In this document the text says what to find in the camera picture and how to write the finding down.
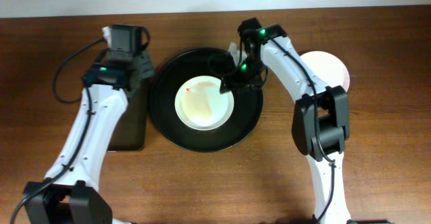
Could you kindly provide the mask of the white plate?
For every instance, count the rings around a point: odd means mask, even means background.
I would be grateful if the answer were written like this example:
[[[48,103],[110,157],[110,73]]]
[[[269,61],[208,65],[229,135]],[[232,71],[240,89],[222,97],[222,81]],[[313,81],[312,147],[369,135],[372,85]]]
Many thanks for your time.
[[[300,58],[313,73],[331,87],[342,86],[345,91],[348,91],[350,74],[344,63],[335,55],[324,51],[310,51]]]
[[[187,127],[208,131],[225,124],[234,109],[232,92],[220,93],[221,80],[207,75],[183,83],[174,98],[176,115]]]

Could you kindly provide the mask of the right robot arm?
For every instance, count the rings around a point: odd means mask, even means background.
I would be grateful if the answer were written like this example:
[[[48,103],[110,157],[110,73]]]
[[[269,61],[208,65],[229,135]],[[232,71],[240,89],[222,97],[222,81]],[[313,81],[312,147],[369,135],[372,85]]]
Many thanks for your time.
[[[292,138],[310,166],[315,195],[316,223],[349,223],[342,164],[345,142],[350,135],[347,94],[331,87],[300,58],[292,41],[276,24],[266,28],[238,27],[239,58],[233,70],[221,76],[220,92],[259,89],[262,73],[273,71],[294,101]]]

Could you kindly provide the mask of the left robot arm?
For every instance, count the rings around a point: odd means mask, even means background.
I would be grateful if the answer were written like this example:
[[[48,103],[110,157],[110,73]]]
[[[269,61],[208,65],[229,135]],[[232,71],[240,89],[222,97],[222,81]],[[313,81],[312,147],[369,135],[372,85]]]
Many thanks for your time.
[[[21,206],[31,223],[118,223],[99,194],[104,156],[131,98],[154,74],[149,55],[93,64],[82,77],[77,116],[58,158],[41,182],[28,182]]]

